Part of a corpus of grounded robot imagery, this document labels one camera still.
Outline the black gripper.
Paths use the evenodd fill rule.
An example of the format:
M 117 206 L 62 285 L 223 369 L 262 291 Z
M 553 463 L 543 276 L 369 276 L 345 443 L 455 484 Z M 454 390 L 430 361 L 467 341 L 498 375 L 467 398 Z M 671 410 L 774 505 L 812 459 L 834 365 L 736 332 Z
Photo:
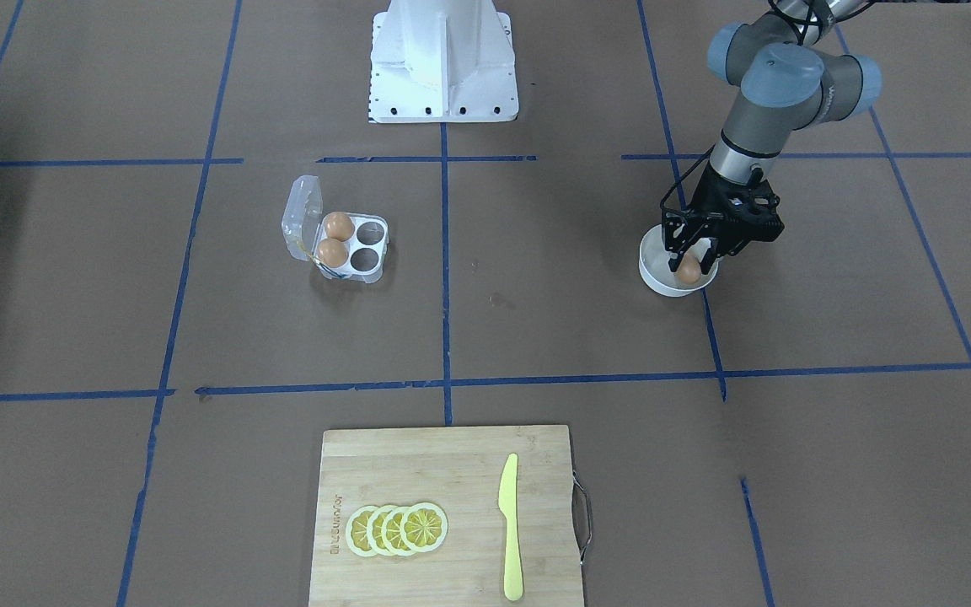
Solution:
M 718 254 L 738 254 L 752 242 L 770 243 L 780 237 L 785 223 L 778 214 L 780 198 L 760 168 L 752 169 L 747 183 L 732 183 L 706 166 L 696 192 L 685 210 L 669 205 L 683 180 L 660 200 L 663 243 L 670 253 L 667 266 L 673 274 L 690 274 L 689 250 L 699 242 L 699 268 L 704 276 L 717 272 Z

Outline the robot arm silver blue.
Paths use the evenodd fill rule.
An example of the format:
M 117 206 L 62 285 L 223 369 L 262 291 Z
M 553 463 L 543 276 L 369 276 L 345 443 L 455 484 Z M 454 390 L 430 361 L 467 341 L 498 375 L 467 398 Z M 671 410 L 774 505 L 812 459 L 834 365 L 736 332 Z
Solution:
M 775 241 L 785 230 L 770 170 L 790 135 L 868 111 L 882 92 L 882 70 L 867 56 L 833 56 L 817 49 L 840 22 L 868 9 L 867 1 L 770 1 L 750 24 L 716 32 L 706 64 L 738 94 L 704 163 L 685 210 L 663 205 L 662 243 L 669 269 L 695 259 L 702 274 L 753 242 Z

